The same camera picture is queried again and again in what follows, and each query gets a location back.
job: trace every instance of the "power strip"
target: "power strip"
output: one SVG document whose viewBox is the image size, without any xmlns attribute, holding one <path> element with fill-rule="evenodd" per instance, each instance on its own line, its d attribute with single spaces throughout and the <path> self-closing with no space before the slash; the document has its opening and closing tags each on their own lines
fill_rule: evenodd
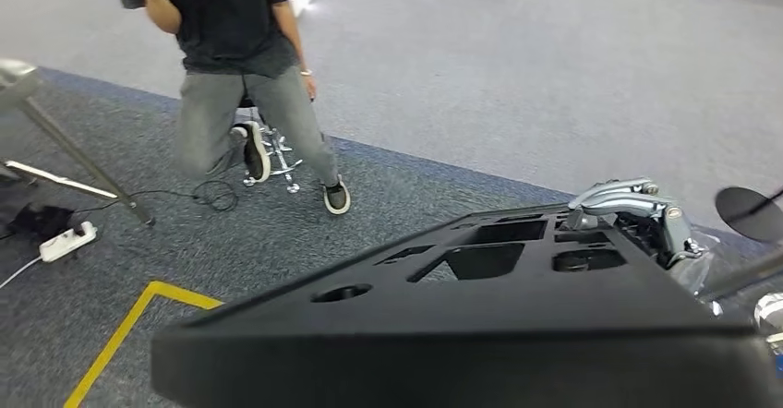
<svg viewBox="0 0 783 408">
<path fill-rule="evenodd" d="M 54 262 L 95 240 L 98 231 L 90 222 L 81 224 L 80 230 L 68 230 L 41 244 L 41 260 Z"/>
</svg>

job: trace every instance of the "hand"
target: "hand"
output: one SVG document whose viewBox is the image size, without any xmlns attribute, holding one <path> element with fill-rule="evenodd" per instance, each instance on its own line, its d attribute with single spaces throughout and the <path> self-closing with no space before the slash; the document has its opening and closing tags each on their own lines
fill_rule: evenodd
<svg viewBox="0 0 783 408">
<path fill-rule="evenodd" d="M 310 96 L 310 101 L 316 100 L 316 81 L 312 76 L 302 76 L 302 81 L 305 82 L 305 89 L 307 95 Z"/>
</svg>

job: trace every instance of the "gray pants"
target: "gray pants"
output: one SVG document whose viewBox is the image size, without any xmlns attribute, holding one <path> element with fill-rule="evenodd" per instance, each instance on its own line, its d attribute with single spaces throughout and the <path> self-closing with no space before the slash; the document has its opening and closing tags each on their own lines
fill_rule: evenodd
<svg viewBox="0 0 783 408">
<path fill-rule="evenodd" d="M 278 78 L 187 73 L 176 136 L 176 158 L 182 171 L 191 177 L 210 177 L 243 161 L 244 142 L 233 138 L 230 131 L 245 89 L 267 125 L 280 130 L 321 182 L 337 185 L 334 152 L 320 132 L 296 66 Z"/>
</svg>

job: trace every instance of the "stool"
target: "stool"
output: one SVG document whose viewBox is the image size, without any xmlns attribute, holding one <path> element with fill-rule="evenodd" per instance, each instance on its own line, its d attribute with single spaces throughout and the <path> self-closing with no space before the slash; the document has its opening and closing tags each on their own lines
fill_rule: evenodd
<svg viewBox="0 0 783 408">
<path fill-rule="evenodd" d="M 247 92 L 245 92 L 245 94 L 242 96 L 242 100 L 239 102 L 238 109 L 250 110 L 251 119 L 254 119 L 253 112 L 258 114 L 259 122 L 264 125 L 261 128 L 261 137 L 264 139 L 264 146 L 269 148 L 267 155 L 270 156 L 270 162 L 272 155 L 277 156 L 276 159 L 279 164 L 279 169 L 272 170 L 270 175 L 282 175 L 285 177 L 285 181 L 288 183 L 288 186 L 286 187 L 288 192 L 291 194 L 297 193 L 299 191 L 299 184 L 294 181 L 294 177 L 291 175 L 291 172 L 297 166 L 299 166 L 299 163 L 302 163 L 302 161 L 297 160 L 289 164 L 285 159 L 285 153 L 293 151 L 293 149 L 290 147 L 285 146 L 285 136 L 280 134 L 280 131 L 278 131 L 277 128 L 272 128 L 266 123 L 263 115 L 261 115 L 259 108 L 255 103 L 253 103 L 253 100 L 250 99 L 250 97 L 247 95 Z M 245 186 L 253 186 L 256 184 L 256 181 L 250 177 L 249 174 L 247 174 L 247 177 L 242 181 L 242 183 L 245 184 Z"/>
</svg>

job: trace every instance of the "yellow floor tape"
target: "yellow floor tape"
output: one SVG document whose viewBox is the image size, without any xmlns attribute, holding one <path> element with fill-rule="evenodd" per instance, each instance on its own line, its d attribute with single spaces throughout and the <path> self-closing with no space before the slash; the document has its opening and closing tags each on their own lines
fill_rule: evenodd
<svg viewBox="0 0 783 408">
<path fill-rule="evenodd" d="M 90 390 L 92 384 L 95 383 L 95 380 L 103 372 L 103 369 L 106 368 L 106 365 L 112 360 L 112 356 L 117 352 L 120 344 L 122 344 L 127 334 L 133 328 L 133 325 L 135 325 L 141 317 L 144 308 L 150 304 L 152 298 L 156 295 L 204 309 L 213 309 L 216 306 L 223 304 L 223 302 L 219 300 L 215 300 L 203 294 L 194 293 L 178 286 L 163 282 L 150 282 L 150 284 L 147 285 L 147 288 L 141 293 L 139 300 L 130 308 L 127 316 L 125 316 L 122 323 L 120 323 L 119 328 L 114 332 L 112 338 L 109 339 L 109 342 L 103 347 L 101 353 L 98 354 L 98 357 L 95 359 L 95 362 L 92 363 L 92 366 L 90 366 L 87 374 L 81 378 L 81 381 L 78 383 L 73 393 L 68 397 L 68 400 L 64 405 L 65 408 L 77 408 L 81 401 L 84 400 L 87 391 Z"/>
</svg>

